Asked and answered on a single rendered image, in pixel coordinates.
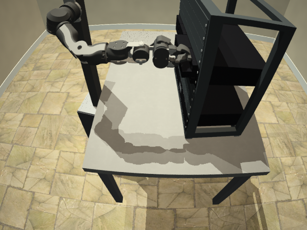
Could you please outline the black server rack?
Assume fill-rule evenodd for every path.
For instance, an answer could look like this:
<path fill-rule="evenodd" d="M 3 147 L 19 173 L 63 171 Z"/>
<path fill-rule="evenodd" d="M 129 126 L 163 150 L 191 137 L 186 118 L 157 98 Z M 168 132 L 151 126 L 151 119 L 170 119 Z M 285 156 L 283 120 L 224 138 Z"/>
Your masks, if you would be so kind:
<path fill-rule="evenodd" d="M 292 40 L 290 21 L 264 0 L 250 1 L 272 20 L 234 14 L 237 0 L 225 13 L 212 0 L 180 0 L 175 46 L 192 58 L 174 67 L 185 139 L 240 136 Z M 279 31 L 266 62 L 238 25 Z M 245 109 L 234 86 L 255 86 Z"/>

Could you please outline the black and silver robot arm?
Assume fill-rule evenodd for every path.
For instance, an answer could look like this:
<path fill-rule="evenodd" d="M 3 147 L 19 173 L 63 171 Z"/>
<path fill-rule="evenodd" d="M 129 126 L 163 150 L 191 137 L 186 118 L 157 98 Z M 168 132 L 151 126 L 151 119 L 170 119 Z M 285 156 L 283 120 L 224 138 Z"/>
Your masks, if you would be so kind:
<path fill-rule="evenodd" d="M 76 0 L 63 0 L 58 9 L 47 13 L 47 31 L 55 35 L 59 41 L 82 63 L 89 65 L 107 64 L 122 65 L 125 63 L 143 63 L 149 60 L 150 47 L 144 42 L 127 42 L 118 40 L 87 45 L 78 41 L 78 32 L 71 25 L 81 21 L 82 10 Z M 69 22 L 70 21 L 70 22 Z M 130 50 L 133 48 L 133 54 Z"/>

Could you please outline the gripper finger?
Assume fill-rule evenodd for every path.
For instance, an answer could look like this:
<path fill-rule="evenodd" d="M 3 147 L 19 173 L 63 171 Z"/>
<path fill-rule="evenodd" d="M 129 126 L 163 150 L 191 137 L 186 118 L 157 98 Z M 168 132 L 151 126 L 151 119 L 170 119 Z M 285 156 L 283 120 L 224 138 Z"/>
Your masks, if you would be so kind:
<path fill-rule="evenodd" d="M 185 62 L 185 61 L 191 61 L 191 59 L 188 59 L 186 53 L 178 55 L 176 59 L 174 57 L 169 57 L 167 68 L 177 67 L 181 62 Z"/>
<path fill-rule="evenodd" d="M 187 46 L 180 44 L 178 47 L 174 46 L 174 45 L 168 45 L 167 49 L 169 51 L 170 56 L 176 56 L 176 55 L 180 55 L 181 52 L 184 52 L 187 54 L 188 59 L 191 59 L 191 54 L 190 54 L 190 50 Z"/>

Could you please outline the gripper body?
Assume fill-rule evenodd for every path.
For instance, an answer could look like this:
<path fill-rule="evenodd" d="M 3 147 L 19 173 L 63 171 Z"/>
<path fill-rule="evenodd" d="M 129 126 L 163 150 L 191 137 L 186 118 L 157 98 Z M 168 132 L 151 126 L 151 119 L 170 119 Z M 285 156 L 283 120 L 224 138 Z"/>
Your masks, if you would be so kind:
<path fill-rule="evenodd" d="M 150 50 L 153 50 L 153 64 L 159 69 L 167 67 L 169 62 L 168 45 L 173 45 L 171 39 L 159 35 L 155 41 L 149 46 Z"/>

